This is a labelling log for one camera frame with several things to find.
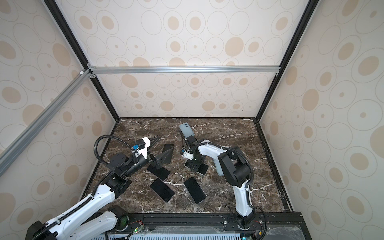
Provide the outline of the white-edged phone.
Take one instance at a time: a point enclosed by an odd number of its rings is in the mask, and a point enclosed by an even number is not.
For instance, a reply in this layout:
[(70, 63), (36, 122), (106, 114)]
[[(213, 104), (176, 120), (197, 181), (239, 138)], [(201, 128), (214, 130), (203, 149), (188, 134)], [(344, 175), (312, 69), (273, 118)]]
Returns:
[(205, 176), (206, 175), (206, 173), (207, 173), (207, 171), (208, 171), (208, 169), (209, 169), (209, 166), (208, 165), (206, 165), (206, 164), (204, 164), (204, 163), (202, 163), (202, 164), (200, 164), (200, 163), (193, 163), (192, 161), (190, 161), (190, 160), (187, 160), (186, 162), (185, 162), (185, 167), (187, 167), (188, 169), (190, 169), (191, 171), (193, 171), (193, 172), (195, 172), (195, 173), (198, 173), (198, 174), (200, 174), (200, 175), (202, 175), (202, 176)]

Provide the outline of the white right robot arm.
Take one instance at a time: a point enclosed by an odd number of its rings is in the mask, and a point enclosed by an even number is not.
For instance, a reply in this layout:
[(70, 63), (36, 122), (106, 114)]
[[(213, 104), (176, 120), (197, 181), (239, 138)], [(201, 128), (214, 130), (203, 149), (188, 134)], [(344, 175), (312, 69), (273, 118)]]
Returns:
[(206, 157), (214, 160), (219, 176), (223, 176), (234, 190), (236, 200), (235, 220), (242, 229), (251, 226), (255, 217), (251, 207), (249, 185), (253, 180), (253, 169), (238, 147), (223, 147), (209, 140), (198, 141), (195, 137), (184, 138), (181, 155), (187, 161), (185, 166), (190, 170), (205, 175), (208, 165)]

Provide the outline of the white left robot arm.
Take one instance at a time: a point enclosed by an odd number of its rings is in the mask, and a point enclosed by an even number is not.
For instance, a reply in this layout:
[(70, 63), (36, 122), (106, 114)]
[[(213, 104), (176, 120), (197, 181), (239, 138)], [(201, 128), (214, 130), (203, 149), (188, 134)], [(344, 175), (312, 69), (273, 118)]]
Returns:
[[(114, 155), (109, 162), (104, 161), (98, 152), (98, 145), (103, 139), (114, 139), (121, 142), (131, 150), (131, 156), (127, 157), (125, 154), (119, 153)], [(137, 140), (131, 146), (126, 141), (113, 135), (103, 135), (97, 138), (94, 143), (95, 157), (110, 170), (109, 173), (99, 181), (85, 199), (69, 210), (45, 223), (37, 221), (32, 224), (27, 230), (26, 239), (64, 240), (68, 238), (75, 229), (98, 210), (120, 197), (131, 185), (132, 181), (129, 178), (133, 174), (148, 164), (160, 169), (163, 164), (169, 162), (174, 152), (173, 145), (165, 145), (163, 152), (157, 156), (151, 153), (151, 147), (159, 140), (160, 137), (145, 137)]]

